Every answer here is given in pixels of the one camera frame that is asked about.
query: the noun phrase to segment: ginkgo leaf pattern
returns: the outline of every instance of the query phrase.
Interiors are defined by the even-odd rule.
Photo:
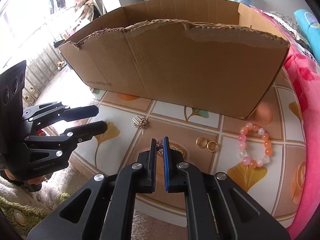
[[[100,93],[100,89],[94,88],[92,93],[98,95]]]
[[[187,107],[184,107],[184,117],[186,119],[186,121],[189,121],[189,118],[192,117],[193,115],[197,115],[203,118],[209,118],[209,113],[208,111],[204,111],[204,110],[200,110],[200,109],[196,109],[196,108],[192,108],[192,113],[190,116],[187,116]]]
[[[252,169],[249,166],[238,163],[236,166],[227,170],[227,175],[245,192],[248,192],[253,185],[265,177],[267,172],[266,167]]]
[[[298,117],[299,121],[301,122],[302,116],[300,113],[300,107],[298,106],[297,102],[294,101],[294,102],[290,103],[289,109],[296,117]]]
[[[113,122],[107,122],[107,125],[108,125],[108,129],[105,131],[105,133],[95,135],[95,138],[98,141],[97,149],[94,154],[94,163],[96,165],[96,168],[97,168],[97,152],[98,152],[100,144],[103,143],[104,141],[113,139],[113,138],[119,136],[119,134],[120,134],[120,130],[114,125]]]
[[[303,161],[299,164],[299,166],[295,170],[292,176],[291,187],[290,187],[291,200],[293,203],[297,205],[299,204],[302,196],[305,176],[306,176],[306,161]]]

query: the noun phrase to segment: gold jewelry piece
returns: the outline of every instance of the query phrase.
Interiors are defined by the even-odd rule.
[[[163,149],[163,139],[157,139],[157,151]]]
[[[204,145],[203,147],[200,146],[200,144],[199,144],[199,139],[205,140],[205,145]],[[199,148],[201,148],[201,149],[205,148],[205,147],[207,146],[207,144],[208,144],[208,140],[207,140],[206,138],[198,137],[197,140],[196,140],[196,145],[197,145]]]
[[[214,150],[211,150],[211,149],[210,149],[210,146],[209,146],[210,143],[214,143],[214,144],[215,144]],[[207,143],[207,149],[208,149],[209,152],[214,153],[214,152],[217,151],[217,149],[218,149],[218,144],[217,144],[215,141],[210,141],[210,142]]]
[[[147,128],[147,125],[148,125],[148,123],[149,123],[149,121],[148,121],[147,118],[142,118],[142,119],[141,119],[141,118],[138,117],[138,116],[135,116],[135,117],[132,119],[132,121],[133,121],[134,127],[138,128],[138,129],[141,129],[141,128],[145,129],[145,128]]]

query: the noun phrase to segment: white furry rug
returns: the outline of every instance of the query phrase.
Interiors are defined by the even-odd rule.
[[[0,177],[0,196],[21,205],[53,210],[58,206],[61,192],[73,194],[88,179],[72,164],[55,172],[42,183],[42,189],[30,193]],[[137,210],[132,221],[132,240],[187,240],[187,229],[155,219]]]

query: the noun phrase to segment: pink blanket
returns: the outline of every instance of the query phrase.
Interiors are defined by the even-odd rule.
[[[292,225],[287,228],[291,239],[294,239],[309,222],[320,203],[320,69],[310,57],[299,51],[293,38],[273,18],[261,10],[255,10],[277,27],[290,42],[284,67],[298,96],[303,115],[307,170],[297,214]]]

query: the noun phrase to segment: torn cardboard edge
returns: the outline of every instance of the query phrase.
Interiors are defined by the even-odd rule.
[[[251,28],[248,27],[244,27],[244,26],[239,26],[239,25],[224,25],[224,24],[209,24],[209,23],[191,23],[189,21],[186,20],[176,20],[176,19],[158,19],[158,20],[152,20],[152,21],[144,21],[144,22],[139,22],[136,23],[134,25],[130,25],[128,27],[121,27],[121,28],[114,28],[114,29],[104,29],[101,31],[96,31],[92,34],[90,34],[89,36],[86,36],[85,38],[83,38],[82,40],[80,40],[79,42],[75,43],[72,41],[67,41],[66,43],[71,43],[72,45],[76,46],[78,49],[81,48],[81,45],[84,44],[87,40],[91,39],[94,36],[97,36],[99,34],[103,34],[103,33],[108,33],[108,32],[123,32],[123,33],[127,33],[130,31],[134,31],[137,28],[141,28],[144,26],[148,26],[150,25],[152,27],[152,25],[154,24],[168,24],[168,23],[183,23],[183,25],[185,26],[185,30],[191,30],[193,28],[204,28],[204,29],[221,29],[221,30],[225,30],[225,29],[233,29],[233,30],[241,30],[241,31],[249,31],[249,32],[255,32],[258,33],[266,38],[272,39],[273,41],[279,41],[281,44],[287,44],[289,47],[289,43],[287,41],[285,41],[282,37],[273,35],[271,33],[266,33],[266,32],[262,32],[262,31],[258,31],[258,30],[253,30]]]
[[[203,8],[208,11],[197,11]],[[177,15],[181,20],[161,17]],[[283,37],[257,12],[232,1],[152,0],[98,18],[59,48],[90,87],[244,119],[285,60],[289,43]],[[257,75],[261,82],[254,80]],[[239,103],[242,80],[253,81]],[[210,91],[219,93],[204,104]]]

